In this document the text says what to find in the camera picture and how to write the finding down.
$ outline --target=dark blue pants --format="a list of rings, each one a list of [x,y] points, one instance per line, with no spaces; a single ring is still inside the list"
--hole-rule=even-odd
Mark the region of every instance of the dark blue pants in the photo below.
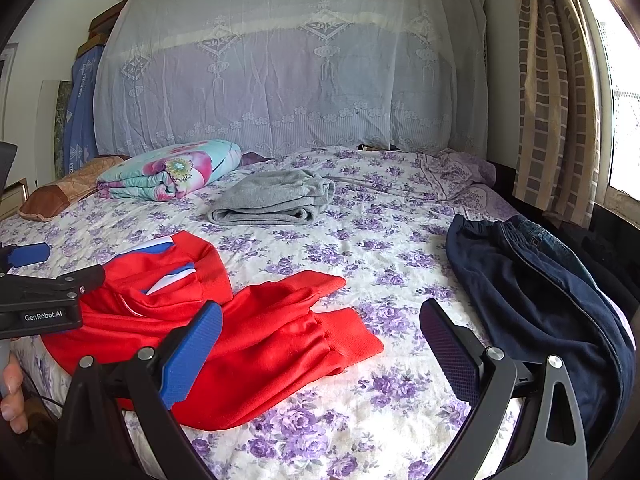
[[[631,340],[580,261],[522,216],[506,222],[456,215],[447,256],[493,344],[512,358],[565,362],[593,460],[633,387]]]

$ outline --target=floral bedsheet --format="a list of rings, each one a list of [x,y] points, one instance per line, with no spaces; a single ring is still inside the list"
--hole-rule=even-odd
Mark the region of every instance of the floral bedsheet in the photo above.
[[[333,204],[312,226],[219,227],[205,220],[217,196],[246,174],[310,168],[336,181]],[[188,230],[220,252],[234,290],[303,269],[341,274],[347,285],[314,307],[355,308],[385,351],[316,381],[244,426],[184,428],[220,480],[422,480],[459,430],[469,406],[456,399],[418,326],[437,298],[451,319],[486,337],[447,261],[456,213],[506,219],[515,211],[489,186],[494,168],[469,155],[318,148],[245,166],[174,202],[92,196],[46,224],[17,216],[0,224],[5,244],[46,241],[48,261],[19,269],[53,277],[149,238]],[[39,336],[14,343],[41,394],[63,401],[69,376]],[[478,478],[494,473],[513,432],[516,402]],[[134,413],[127,426],[148,472],[162,473]]]

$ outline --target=silver bolt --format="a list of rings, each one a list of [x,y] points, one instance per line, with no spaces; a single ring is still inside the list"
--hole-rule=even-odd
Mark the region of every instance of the silver bolt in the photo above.
[[[504,359],[504,352],[497,346],[489,346],[489,348],[486,349],[486,354],[494,361],[501,361]]]
[[[151,348],[151,346],[145,346],[144,348],[138,350],[138,359],[140,359],[141,361],[149,361],[149,359],[151,359],[155,353],[156,351]]]
[[[547,361],[549,361],[549,364],[552,365],[553,368],[562,368],[562,359],[557,355],[550,355]]]
[[[79,364],[81,368],[88,368],[94,364],[94,358],[90,355],[85,355],[82,359],[80,359]]]

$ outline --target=human hand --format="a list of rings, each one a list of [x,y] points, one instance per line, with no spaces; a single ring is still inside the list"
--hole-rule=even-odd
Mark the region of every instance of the human hand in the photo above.
[[[2,372],[2,380],[9,388],[7,395],[0,402],[0,412],[2,418],[9,422],[15,433],[24,433],[27,431],[27,416],[24,414],[24,397],[22,396],[22,369],[20,363],[13,353],[9,354],[9,363]]]

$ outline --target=gray folded pants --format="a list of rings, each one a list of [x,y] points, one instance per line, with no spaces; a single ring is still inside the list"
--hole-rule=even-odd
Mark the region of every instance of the gray folded pants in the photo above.
[[[334,198],[335,184],[311,170],[263,171],[226,190],[207,213],[217,225],[311,224]]]

